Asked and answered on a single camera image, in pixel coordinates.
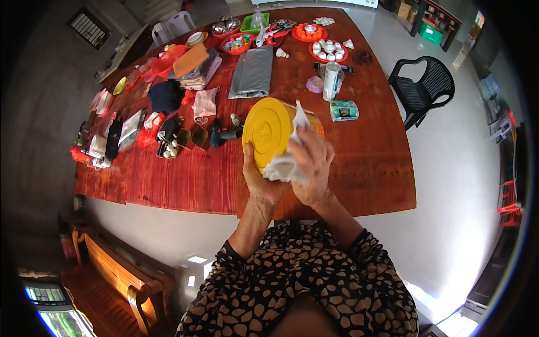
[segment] yellow plate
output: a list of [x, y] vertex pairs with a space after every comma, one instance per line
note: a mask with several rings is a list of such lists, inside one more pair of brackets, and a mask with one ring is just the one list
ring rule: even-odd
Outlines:
[[295, 108], [275, 98], [263, 98], [251, 109], [243, 128], [242, 145], [251, 143], [254, 164], [260, 173], [271, 159], [286, 152], [288, 139], [294, 130]]
[[112, 94], [113, 95], [120, 94], [126, 88], [126, 81], [127, 81], [127, 77], [125, 76], [122, 77], [122, 79], [118, 81], [118, 84], [116, 84], [116, 87], [114, 88], [114, 92]]
[[[202, 32], [202, 35], [204, 36], [204, 38], [203, 38], [202, 41], [200, 41], [199, 43], [202, 43], [202, 42], [206, 41], [206, 39], [208, 38], [208, 35], [209, 35], [209, 34], [206, 33], [206, 32]], [[185, 48], [186, 48], [186, 49], [193, 48], [194, 46], [196, 46], [196, 45], [193, 45], [193, 46], [192, 46], [192, 45], [189, 44], [189, 42], [186, 42], [186, 43], [185, 43]]]

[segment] toy airplane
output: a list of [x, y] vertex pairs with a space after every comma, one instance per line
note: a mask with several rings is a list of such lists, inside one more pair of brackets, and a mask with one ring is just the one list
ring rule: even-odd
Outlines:
[[262, 45], [264, 44], [264, 41], [270, 37], [271, 35], [279, 32], [278, 30], [274, 30], [274, 31], [271, 31], [271, 32], [266, 32], [266, 30], [272, 28], [273, 26], [268, 26], [268, 27], [265, 27], [264, 28], [264, 24], [260, 24], [260, 34], [258, 34], [255, 42], [256, 42], [256, 45], [257, 47], [262, 47]]

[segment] wooden bench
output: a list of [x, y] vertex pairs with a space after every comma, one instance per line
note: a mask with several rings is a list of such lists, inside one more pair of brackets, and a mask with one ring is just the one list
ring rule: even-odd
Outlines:
[[[121, 256], [92, 229], [72, 231], [78, 265], [62, 273], [75, 306], [101, 336], [148, 336], [170, 327], [168, 294], [174, 280]], [[86, 243], [89, 262], [81, 261]]]

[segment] white tiled floor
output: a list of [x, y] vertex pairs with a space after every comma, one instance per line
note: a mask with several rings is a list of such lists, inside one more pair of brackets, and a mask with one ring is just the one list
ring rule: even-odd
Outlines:
[[[230, 7], [230, 11], [239, 15], [244, 12], [238, 11], [250, 8], [250, 4], [243, 3]], [[417, 208], [357, 219], [384, 244], [403, 278], [432, 297], [428, 307], [416, 302], [436, 322], [464, 302], [499, 235], [499, 150], [489, 137], [485, 107], [470, 60], [465, 60], [458, 70], [452, 66], [461, 48], [458, 42], [446, 53], [419, 35], [412, 38], [408, 33], [411, 25], [381, 7], [345, 10], [364, 34], [386, 75], [398, 59], [429, 55], [443, 61], [455, 81], [454, 99], [430, 111], [419, 128], [413, 127], [407, 133]], [[196, 9], [190, 11], [195, 16]], [[403, 68], [403, 74], [410, 78], [418, 78], [422, 71]], [[171, 266], [186, 263], [194, 255], [211, 261], [238, 223], [233, 216], [102, 200], [88, 200], [87, 205], [110, 232]], [[197, 287], [202, 281], [201, 266], [184, 274], [195, 275]], [[182, 286], [182, 305], [196, 295], [197, 287]]]

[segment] hand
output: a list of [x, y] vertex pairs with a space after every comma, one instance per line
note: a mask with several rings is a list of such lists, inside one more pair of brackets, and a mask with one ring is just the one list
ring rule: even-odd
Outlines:
[[328, 188], [328, 177], [335, 151], [333, 146], [318, 136], [310, 126], [305, 129], [298, 127], [298, 137], [303, 145], [290, 140], [288, 149], [296, 158], [308, 182], [303, 185], [292, 182], [291, 185], [301, 203], [315, 209], [319, 204], [328, 203], [333, 196]]
[[269, 181], [264, 179], [254, 165], [253, 146], [245, 144], [245, 154], [243, 156], [243, 176], [249, 188], [250, 201], [275, 206], [285, 195], [290, 185], [280, 181]]

